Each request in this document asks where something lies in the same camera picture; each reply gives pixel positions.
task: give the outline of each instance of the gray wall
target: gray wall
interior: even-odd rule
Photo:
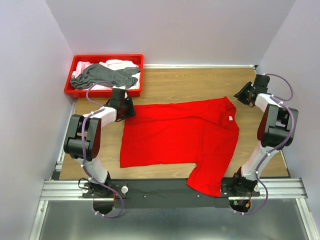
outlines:
[[[295,178],[302,177],[312,216],[320,229],[320,2],[297,0],[266,51],[258,71],[287,78],[294,89],[290,107],[299,110],[295,138],[284,155]],[[269,84],[278,96],[289,96],[279,79]]]
[[[294,0],[46,0],[72,52],[258,64]]]
[[[71,50],[44,0],[0,3],[0,239],[29,239],[70,100]]]

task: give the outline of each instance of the wooden tabletop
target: wooden tabletop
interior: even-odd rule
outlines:
[[[257,141],[257,129],[263,113],[256,107],[243,105],[234,96],[249,81],[253,82],[255,72],[252,68],[183,68],[183,69],[145,69],[143,74],[143,90],[140,97],[133,99],[134,105],[169,104],[227,96],[236,107],[236,122],[240,128],[239,139],[233,158],[225,173],[233,174],[250,157]],[[95,98],[105,104],[107,98]],[[76,114],[87,114],[98,109],[79,98]],[[122,143],[124,121],[113,122],[101,131],[99,157],[103,166],[114,179],[144,178],[187,178],[195,167],[195,163],[157,164],[120,168],[119,156]],[[288,172],[280,153],[277,153],[263,170],[261,176],[284,177]],[[60,179],[77,180],[86,177],[79,163],[68,154],[65,155]]]

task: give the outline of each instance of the laundry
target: laundry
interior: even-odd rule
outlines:
[[[140,72],[139,67],[126,67],[124,69],[112,70],[101,64],[95,63],[84,69],[83,73],[78,77],[70,80],[70,85],[76,89],[88,89],[95,83],[99,83],[105,87],[123,87],[126,89],[134,86],[138,79],[133,75]]]
[[[134,106],[125,120],[120,167],[196,163],[187,185],[219,197],[238,141],[236,108],[227,97]]]

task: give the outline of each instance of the purple cable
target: purple cable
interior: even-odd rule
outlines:
[[[284,80],[284,81],[287,83],[287,85],[289,86],[289,88],[290,88],[291,96],[290,96],[289,99],[283,99],[282,97],[274,96],[274,95],[271,95],[270,98],[271,98],[273,101],[275,101],[277,104],[279,104],[280,106],[284,107],[284,108],[287,110],[287,112],[289,113],[290,118],[291,118],[291,128],[290,128],[289,134],[286,136],[286,138],[285,138],[279,145],[275,146],[274,148],[272,148],[271,150],[269,150],[268,152],[266,152],[266,153],[263,155],[263,157],[261,158],[261,160],[259,161],[259,163],[257,164],[256,169],[255,169],[255,177],[256,177],[257,181],[258,181],[258,182],[263,186],[263,188],[265,189],[265,199],[264,199],[262,205],[259,206],[259,207],[258,207],[257,209],[255,209],[254,211],[250,211],[250,212],[239,212],[239,211],[235,211],[235,212],[240,213],[240,214],[243,214],[243,215],[254,214],[254,213],[260,211],[260,210],[266,205],[266,203],[267,203],[267,201],[268,201],[268,198],[269,198],[269,192],[268,192],[267,186],[261,181],[261,179],[260,179],[260,177],[259,177],[259,175],[258,175],[258,173],[259,173],[259,168],[260,168],[261,164],[264,162],[264,160],[267,158],[268,154],[272,153],[272,152],[275,151],[276,149],[281,148],[283,145],[285,145],[285,144],[287,143],[287,141],[289,140],[289,138],[290,138],[290,137],[292,136],[292,134],[294,133],[294,126],[295,126],[294,115],[293,115],[292,111],[291,111],[287,106],[285,106],[285,105],[283,104],[283,102],[281,102],[281,101],[290,101],[290,100],[293,98],[293,96],[294,96],[294,90],[293,90],[291,84],[288,82],[288,80],[286,80],[284,77],[279,76],[279,75],[277,75],[277,74],[273,74],[273,73],[268,73],[268,74],[265,74],[265,75],[266,75],[266,76],[275,76],[275,77],[278,77],[278,78]]]
[[[93,84],[91,87],[89,87],[89,89],[87,90],[86,92],[86,98],[91,102],[91,103],[94,103],[94,104],[97,104],[101,107],[103,107],[102,104],[98,103],[98,102],[95,102],[95,101],[92,101],[90,98],[89,98],[89,91],[97,84],[99,84],[101,82],[97,82],[95,84]],[[98,114],[100,112],[102,112],[104,109],[103,108],[100,108],[96,111],[94,111],[93,113],[90,113],[88,116],[86,116],[84,119],[83,119],[83,122],[82,122],[82,128],[81,128],[81,141],[82,141],[82,153],[83,153],[83,161],[82,161],[82,165],[83,165],[83,170],[84,172],[88,175],[89,178],[92,178],[93,181],[95,181],[96,183],[98,183],[99,185],[101,185],[102,187],[110,190],[111,192],[113,192],[114,194],[116,194],[120,201],[121,201],[121,210],[119,213],[117,213],[116,215],[104,215],[104,214],[101,214],[100,212],[96,212],[96,214],[104,217],[104,218],[117,218],[121,215],[121,213],[123,212],[123,210],[125,209],[125,202],[123,200],[123,198],[121,197],[121,195],[116,191],[114,190],[113,188],[105,185],[104,183],[98,181],[94,176],[92,176],[89,171],[87,170],[87,167],[86,167],[86,160],[87,160],[87,151],[86,151],[86,144],[85,144],[85,129],[86,129],[86,122],[88,120],[88,118],[90,118],[91,116],[94,116],[95,114]]]
[[[266,76],[275,76],[275,77],[278,77],[278,78],[282,79],[283,81],[286,82],[286,84],[287,84],[287,85],[289,86],[289,88],[290,88],[291,96],[289,97],[289,99],[284,99],[284,98],[279,97],[279,96],[274,96],[275,98],[280,99],[280,100],[282,100],[282,101],[290,101],[290,100],[293,98],[293,96],[294,96],[294,90],[293,90],[291,84],[289,83],[289,81],[288,81],[287,79],[285,79],[284,77],[279,76],[279,75],[277,75],[277,74],[273,74],[273,73],[268,73],[268,74],[265,74],[265,75],[266,75]]]

